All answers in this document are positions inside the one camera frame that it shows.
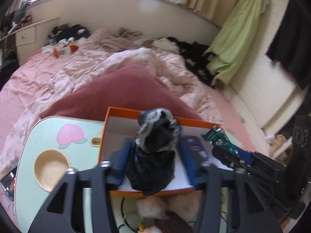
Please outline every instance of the bedside table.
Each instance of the bedside table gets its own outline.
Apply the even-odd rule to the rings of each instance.
[[[4,52],[15,46],[19,66],[22,66],[36,50],[44,46],[48,34],[58,25],[59,18],[52,18],[25,26],[1,39],[0,49]]]

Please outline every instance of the cardboard box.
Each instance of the cardboard box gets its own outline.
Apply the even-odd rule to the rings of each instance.
[[[136,139],[136,132],[139,130],[138,116],[140,111],[122,109],[110,107],[107,111],[103,136],[101,140],[98,163],[104,160],[109,160],[113,151],[122,148],[122,144],[125,138],[130,137],[133,140]],[[201,134],[205,134],[209,128],[214,125],[220,127],[217,123],[209,123],[204,121],[192,120],[188,118],[175,117],[181,125],[182,135],[197,136],[201,139]],[[213,146],[201,139],[209,158],[219,168],[227,169],[211,154]],[[171,195],[176,193],[182,193],[192,190],[192,186],[189,183],[185,168],[179,158],[176,151],[175,157],[175,178],[170,184],[161,192],[156,195]],[[112,196],[122,197],[142,197],[142,192],[133,190],[130,186],[130,181],[127,177],[124,178],[122,185],[117,191],[111,191]]]

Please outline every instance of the pink peach sticker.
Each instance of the pink peach sticker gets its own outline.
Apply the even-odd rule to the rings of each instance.
[[[83,130],[74,124],[65,124],[58,132],[56,141],[60,144],[60,149],[67,148],[72,142],[73,143],[85,143],[86,138],[84,137]]]

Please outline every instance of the dark red pillow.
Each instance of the dark red pillow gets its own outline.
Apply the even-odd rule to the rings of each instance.
[[[67,116],[104,121],[110,106],[134,110],[163,107],[175,116],[201,120],[141,63],[94,79],[55,102],[40,117]]]

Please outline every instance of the beige blanket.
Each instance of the beige blanket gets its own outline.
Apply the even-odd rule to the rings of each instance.
[[[170,52],[159,54],[144,47],[133,48],[138,47],[132,41],[115,36],[106,29],[98,29],[89,37],[70,61],[52,76],[43,94],[26,108],[10,131],[0,155],[0,178],[18,162],[25,140],[40,120],[42,111],[94,78],[137,61],[144,61],[146,67],[183,102],[195,109],[203,120],[222,123],[203,84],[186,69],[180,55]]]

